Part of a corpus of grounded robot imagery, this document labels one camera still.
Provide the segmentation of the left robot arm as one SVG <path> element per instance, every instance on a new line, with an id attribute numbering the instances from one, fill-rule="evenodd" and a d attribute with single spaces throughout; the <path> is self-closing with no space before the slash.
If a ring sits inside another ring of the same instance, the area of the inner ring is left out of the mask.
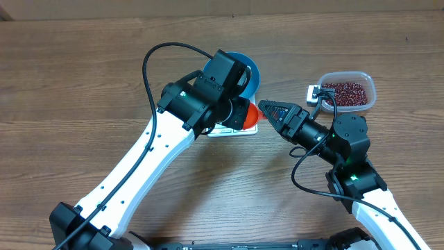
<path id="1" fill-rule="evenodd" d="M 220 124 L 249 128 L 246 118 L 258 79 L 247 56 L 219 50 L 204 69 L 169 83 L 144 132 L 117 166 L 75 206 L 59 203 L 49 221 L 57 249 L 150 249 L 128 225 L 164 170 L 199 135 Z"/>

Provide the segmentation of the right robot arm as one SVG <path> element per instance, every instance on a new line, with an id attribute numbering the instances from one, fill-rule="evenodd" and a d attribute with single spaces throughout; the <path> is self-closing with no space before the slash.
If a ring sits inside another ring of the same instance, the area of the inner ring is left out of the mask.
<path id="1" fill-rule="evenodd" d="M 258 107 L 280 136 L 306 151 L 299 165 L 308 156 L 332 165 L 325 175 L 329 190 L 318 194 L 340 201 L 362 225 L 332 236 L 327 249 L 427 249 L 368 159 L 364 117 L 335 114 L 327 128 L 294 103 L 262 100 Z"/>

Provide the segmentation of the clear plastic container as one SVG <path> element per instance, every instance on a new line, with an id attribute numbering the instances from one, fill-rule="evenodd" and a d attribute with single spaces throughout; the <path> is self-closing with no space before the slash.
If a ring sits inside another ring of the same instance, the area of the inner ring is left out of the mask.
<path id="1" fill-rule="evenodd" d="M 377 100 L 377 92 L 373 79 L 365 72 L 331 72 L 323 75 L 317 85 L 324 86 L 328 83 L 358 83 L 364 89 L 367 103 L 359 106 L 338 106 L 339 113 L 357 113 L 372 108 Z"/>

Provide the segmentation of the blue bowl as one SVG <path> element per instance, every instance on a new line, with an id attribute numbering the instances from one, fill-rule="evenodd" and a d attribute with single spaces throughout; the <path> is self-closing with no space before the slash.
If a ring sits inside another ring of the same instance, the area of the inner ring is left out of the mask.
<path id="1" fill-rule="evenodd" d="M 259 89 L 260 74 L 257 65 L 248 56 L 219 49 L 194 84 L 216 100 L 250 99 Z"/>

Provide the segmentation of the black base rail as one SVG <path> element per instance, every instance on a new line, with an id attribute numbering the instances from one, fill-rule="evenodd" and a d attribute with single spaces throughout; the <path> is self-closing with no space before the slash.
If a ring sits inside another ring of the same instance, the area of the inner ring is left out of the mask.
<path id="1" fill-rule="evenodd" d="M 331 239 L 305 239 L 297 242 L 229 243 L 229 244 L 182 244 L 179 242 L 155 243 L 130 231 L 128 235 L 137 238 L 151 250 L 379 250 L 379 245 L 371 238 L 352 244 L 338 245 Z"/>

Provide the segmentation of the red beans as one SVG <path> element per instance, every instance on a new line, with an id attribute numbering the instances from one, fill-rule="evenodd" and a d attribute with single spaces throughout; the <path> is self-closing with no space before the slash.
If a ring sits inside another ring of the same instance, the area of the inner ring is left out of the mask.
<path id="1" fill-rule="evenodd" d="M 362 106 L 368 102 L 366 91 L 359 83 L 327 83 L 324 88 L 334 90 L 334 99 L 339 106 Z"/>

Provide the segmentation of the white kitchen scale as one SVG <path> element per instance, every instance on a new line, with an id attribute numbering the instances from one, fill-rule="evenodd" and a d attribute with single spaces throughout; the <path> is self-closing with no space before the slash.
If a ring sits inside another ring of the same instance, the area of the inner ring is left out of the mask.
<path id="1" fill-rule="evenodd" d="M 249 99 L 252 103 L 256 104 L 255 95 L 251 96 Z M 217 124 L 215 129 L 213 131 L 209 131 L 207 136 L 211 138 L 233 137 L 233 136 L 243 136 L 243 135 L 255 135 L 257 132 L 258 132 L 257 125 L 247 130 L 236 131 L 232 128 L 227 128 L 225 126 Z"/>

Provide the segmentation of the red measuring scoop blue handle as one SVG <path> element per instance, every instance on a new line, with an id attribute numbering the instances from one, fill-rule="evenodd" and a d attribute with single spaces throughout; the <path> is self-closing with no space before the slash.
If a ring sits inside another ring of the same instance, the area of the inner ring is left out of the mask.
<path id="1" fill-rule="evenodd" d="M 248 107 L 248 112 L 243 125 L 243 130 L 250 129 L 257 125 L 260 120 L 266 119 L 264 113 L 258 109 L 254 103 L 250 103 Z"/>

